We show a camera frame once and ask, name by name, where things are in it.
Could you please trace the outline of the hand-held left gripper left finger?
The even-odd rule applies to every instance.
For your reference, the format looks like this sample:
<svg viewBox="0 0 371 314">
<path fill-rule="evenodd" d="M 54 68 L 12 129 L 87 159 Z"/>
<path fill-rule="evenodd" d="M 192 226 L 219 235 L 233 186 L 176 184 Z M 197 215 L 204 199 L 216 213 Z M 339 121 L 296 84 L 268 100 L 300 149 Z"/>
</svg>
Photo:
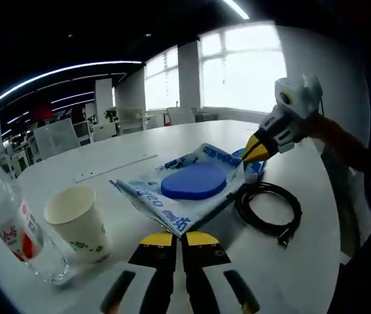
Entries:
<svg viewBox="0 0 371 314">
<path fill-rule="evenodd" d="M 120 265 L 103 297 L 102 313 L 166 313 L 173 293 L 176 237 L 168 232 L 143 238 Z"/>
</svg>

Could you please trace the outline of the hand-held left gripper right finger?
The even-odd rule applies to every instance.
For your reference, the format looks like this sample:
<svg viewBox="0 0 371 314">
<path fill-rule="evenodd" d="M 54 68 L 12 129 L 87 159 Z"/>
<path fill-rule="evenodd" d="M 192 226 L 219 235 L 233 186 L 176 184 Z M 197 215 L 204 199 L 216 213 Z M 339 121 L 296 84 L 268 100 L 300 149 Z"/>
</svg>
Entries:
<svg viewBox="0 0 371 314">
<path fill-rule="evenodd" d="M 181 238 L 186 291 L 194 313 L 258 313 L 260 304 L 219 240 L 203 232 Z"/>
</svg>

